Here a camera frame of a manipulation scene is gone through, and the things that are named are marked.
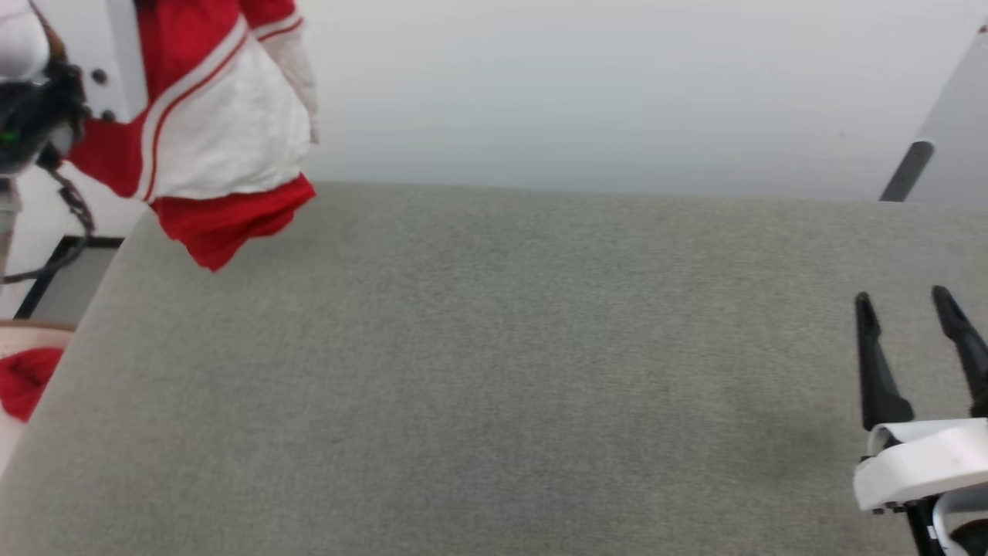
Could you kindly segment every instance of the cable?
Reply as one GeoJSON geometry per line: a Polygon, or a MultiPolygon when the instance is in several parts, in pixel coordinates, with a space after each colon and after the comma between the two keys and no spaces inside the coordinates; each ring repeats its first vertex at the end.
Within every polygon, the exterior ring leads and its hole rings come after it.
{"type": "Polygon", "coordinates": [[[75,216],[79,220],[79,224],[82,225],[82,238],[72,246],[69,252],[65,253],[64,256],[58,260],[51,261],[42,268],[38,270],[32,270],[31,272],[22,272],[20,274],[11,274],[9,276],[3,277],[4,284],[14,284],[17,282],[23,282],[25,280],[34,280],[42,278],[43,276],[49,276],[55,272],[61,270],[65,265],[71,263],[75,259],[79,258],[82,254],[82,250],[86,248],[89,240],[93,237],[93,233],[96,232],[96,224],[93,221],[93,214],[89,210],[89,206],[86,205],[86,201],[79,194],[79,190],[76,189],[75,184],[58,173],[58,170],[53,168],[47,168],[48,175],[50,175],[55,181],[61,185],[61,189],[58,190],[58,195],[68,206],[68,212],[75,216]]]}

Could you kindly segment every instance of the gray table surface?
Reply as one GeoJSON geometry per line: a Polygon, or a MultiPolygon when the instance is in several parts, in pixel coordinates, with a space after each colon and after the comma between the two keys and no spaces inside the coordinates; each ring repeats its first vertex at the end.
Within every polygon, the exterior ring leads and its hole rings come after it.
{"type": "Polygon", "coordinates": [[[0,480],[6,556],[912,553],[853,298],[963,417],[988,212],[326,184],[218,274],[144,220],[0,480]]]}

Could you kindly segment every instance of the red and white shirt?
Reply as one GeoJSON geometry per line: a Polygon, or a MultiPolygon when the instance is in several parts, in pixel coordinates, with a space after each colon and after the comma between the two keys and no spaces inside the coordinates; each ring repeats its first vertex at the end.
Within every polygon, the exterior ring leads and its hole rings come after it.
{"type": "Polygon", "coordinates": [[[217,270],[315,195],[299,170],[317,141],[302,18],[293,0],[136,6],[148,106],[126,125],[88,121],[69,158],[148,203],[170,237],[217,270]]]}

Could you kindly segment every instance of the white stripe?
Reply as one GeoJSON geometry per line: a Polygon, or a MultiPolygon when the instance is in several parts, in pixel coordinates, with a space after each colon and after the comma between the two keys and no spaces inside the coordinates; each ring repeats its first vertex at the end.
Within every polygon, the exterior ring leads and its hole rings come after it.
{"type": "Polygon", "coordinates": [[[140,131],[140,180],[137,182],[137,191],[132,199],[143,200],[147,195],[147,190],[151,182],[151,168],[154,166],[154,131],[161,121],[165,110],[175,102],[175,99],[184,95],[189,89],[198,85],[203,79],[208,77],[231,52],[240,44],[240,39],[247,32],[247,22],[243,16],[237,19],[226,37],[220,41],[219,45],[209,53],[206,58],[181,79],[165,89],[165,92],[158,97],[151,108],[147,111],[147,118],[144,120],[144,127],[140,131]]]}
{"type": "Polygon", "coordinates": [[[284,18],[283,20],[275,21],[275,23],[269,23],[268,25],[262,25],[261,27],[255,29],[254,37],[263,37],[269,33],[284,31],[285,29],[298,23],[298,20],[300,19],[302,19],[302,15],[298,12],[293,12],[290,16],[284,18]]]}

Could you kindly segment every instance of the gray floor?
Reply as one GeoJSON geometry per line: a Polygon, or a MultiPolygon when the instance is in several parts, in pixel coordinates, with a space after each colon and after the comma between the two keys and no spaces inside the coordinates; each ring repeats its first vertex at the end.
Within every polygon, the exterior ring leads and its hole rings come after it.
{"type": "Polygon", "coordinates": [[[30,320],[79,324],[116,254],[114,248],[84,250],[75,262],[55,274],[30,320]]]}

